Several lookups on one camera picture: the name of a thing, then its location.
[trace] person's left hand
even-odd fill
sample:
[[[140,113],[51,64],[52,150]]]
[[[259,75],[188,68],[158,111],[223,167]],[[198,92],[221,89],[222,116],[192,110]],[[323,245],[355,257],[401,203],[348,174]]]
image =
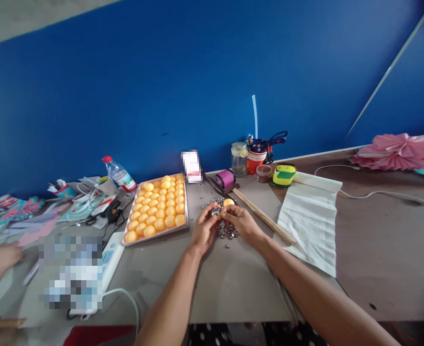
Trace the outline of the person's left hand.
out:
[[[209,216],[210,211],[216,207],[216,203],[209,204],[196,220],[191,236],[190,248],[203,256],[212,245],[218,228],[217,216]]]

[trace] white power strip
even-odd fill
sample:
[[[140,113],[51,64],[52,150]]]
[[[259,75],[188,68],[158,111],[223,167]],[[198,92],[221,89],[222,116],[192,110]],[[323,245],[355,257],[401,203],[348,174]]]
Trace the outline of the white power strip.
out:
[[[111,238],[109,238],[105,249],[103,250],[102,294],[106,293],[112,276],[114,275],[117,265],[119,264],[119,260],[122,257],[122,253],[124,252],[125,246],[122,245],[123,238],[124,232],[113,233]],[[97,311],[98,309],[71,309],[69,311],[69,316],[81,315],[83,318],[88,318],[90,315],[95,314]]]

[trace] plastic bottle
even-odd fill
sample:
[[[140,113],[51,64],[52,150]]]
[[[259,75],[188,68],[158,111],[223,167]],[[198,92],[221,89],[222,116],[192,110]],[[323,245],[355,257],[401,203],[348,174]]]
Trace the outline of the plastic bottle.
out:
[[[105,156],[103,162],[106,164],[108,176],[124,189],[127,197],[135,197],[137,184],[130,174],[120,164],[113,161],[111,156]]]

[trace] white fabric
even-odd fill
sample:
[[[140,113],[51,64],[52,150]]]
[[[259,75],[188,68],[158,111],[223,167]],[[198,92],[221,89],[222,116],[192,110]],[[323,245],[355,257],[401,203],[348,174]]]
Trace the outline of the white fabric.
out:
[[[342,182],[297,172],[287,189],[279,213],[278,225],[297,242],[288,247],[274,239],[299,259],[336,277],[335,200]]]

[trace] pink decoration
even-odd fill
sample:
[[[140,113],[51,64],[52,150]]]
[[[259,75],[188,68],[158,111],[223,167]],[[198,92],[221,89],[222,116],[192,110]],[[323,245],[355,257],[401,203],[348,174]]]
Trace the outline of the pink decoration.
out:
[[[424,136],[380,135],[351,159],[362,167],[380,170],[424,168]]]

